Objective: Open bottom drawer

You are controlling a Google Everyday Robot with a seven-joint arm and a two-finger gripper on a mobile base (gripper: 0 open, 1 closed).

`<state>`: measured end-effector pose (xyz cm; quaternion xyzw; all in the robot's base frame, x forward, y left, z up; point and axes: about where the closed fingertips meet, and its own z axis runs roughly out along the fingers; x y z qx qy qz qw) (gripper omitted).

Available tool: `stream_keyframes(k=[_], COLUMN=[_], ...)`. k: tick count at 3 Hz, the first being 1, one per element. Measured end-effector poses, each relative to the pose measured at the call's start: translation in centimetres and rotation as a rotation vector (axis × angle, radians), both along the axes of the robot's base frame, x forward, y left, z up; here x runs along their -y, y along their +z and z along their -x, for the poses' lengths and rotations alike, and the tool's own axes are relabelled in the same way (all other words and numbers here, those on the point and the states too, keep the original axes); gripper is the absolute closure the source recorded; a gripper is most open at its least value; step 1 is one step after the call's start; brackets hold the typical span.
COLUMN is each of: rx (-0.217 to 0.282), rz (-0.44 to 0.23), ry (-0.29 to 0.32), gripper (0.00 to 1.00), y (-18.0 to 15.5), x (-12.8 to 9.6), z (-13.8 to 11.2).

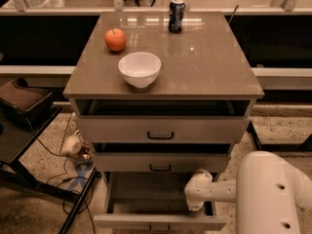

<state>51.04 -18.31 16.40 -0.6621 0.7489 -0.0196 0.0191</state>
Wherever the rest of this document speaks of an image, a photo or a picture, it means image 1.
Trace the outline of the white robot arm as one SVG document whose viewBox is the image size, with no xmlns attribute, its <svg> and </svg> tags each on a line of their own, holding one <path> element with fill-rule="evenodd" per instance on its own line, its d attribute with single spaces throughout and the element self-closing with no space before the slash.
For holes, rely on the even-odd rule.
<svg viewBox="0 0 312 234">
<path fill-rule="evenodd" d="M 189 210 L 206 202 L 236 205 L 236 234 L 300 234 L 297 212 L 312 209 L 312 180 L 281 157 L 255 151 L 244 157 L 234 179 L 214 182 L 203 169 L 187 182 Z"/>
</svg>

